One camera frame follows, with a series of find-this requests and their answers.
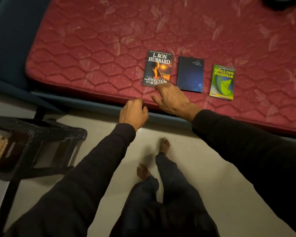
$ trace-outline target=leg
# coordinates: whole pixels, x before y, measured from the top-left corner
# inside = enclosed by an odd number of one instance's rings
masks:
[[[145,207],[157,203],[158,180],[142,164],[137,168],[137,175],[143,181],[135,184],[130,191],[121,216],[113,227],[110,236],[125,236],[142,228],[142,213]]]
[[[216,224],[207,213],[198,191],[189,184],[177,164],[166,157],[169,148],[169,141],[162,139],[156,164],[164,187],[163,203],[168,205],[168,209],[174,210],[170,215],[173,220],[170,221],[193,215],[193,225],[200,233],[219,236]]]

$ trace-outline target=red mattress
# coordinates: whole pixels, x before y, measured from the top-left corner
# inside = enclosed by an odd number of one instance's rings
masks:
[[[148,50],[205,59],[204,92],[191,102],[296,133],[296,8],[260,0],[52,0],[26,63],[27,75],[61,94],[126,103],[142,97]],[[236,68],[234,100],[209,97],[214,64]]]

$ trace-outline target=green book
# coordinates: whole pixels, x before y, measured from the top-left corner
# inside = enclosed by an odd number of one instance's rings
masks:
[[[235,71],[233,68],[214,65],[209,95],[233,100]]]

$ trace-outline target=book cover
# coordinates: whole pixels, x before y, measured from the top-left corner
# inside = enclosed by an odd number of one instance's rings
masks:
[[[180,90],[203,91],[204,59],[179,57],[176,85]]]
[[[233,68],[214,65],[209,95],[233,100],[235,71]]]
[[[148,51],[143,86],[155,87],[170,80],[173,55],[158,51]]]

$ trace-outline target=dark pants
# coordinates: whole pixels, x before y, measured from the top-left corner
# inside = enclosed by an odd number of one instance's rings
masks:
[[[157,202],[158,180],[148,177],[134,185],[111,236],[125,236],[142,229],[170,229],[186,218],[198,233],[219,236],[216,224],[207,213],[198,191],[188,183],[176,163],[164,153],[156,156],[156,164],[164,187],[163,203]]]

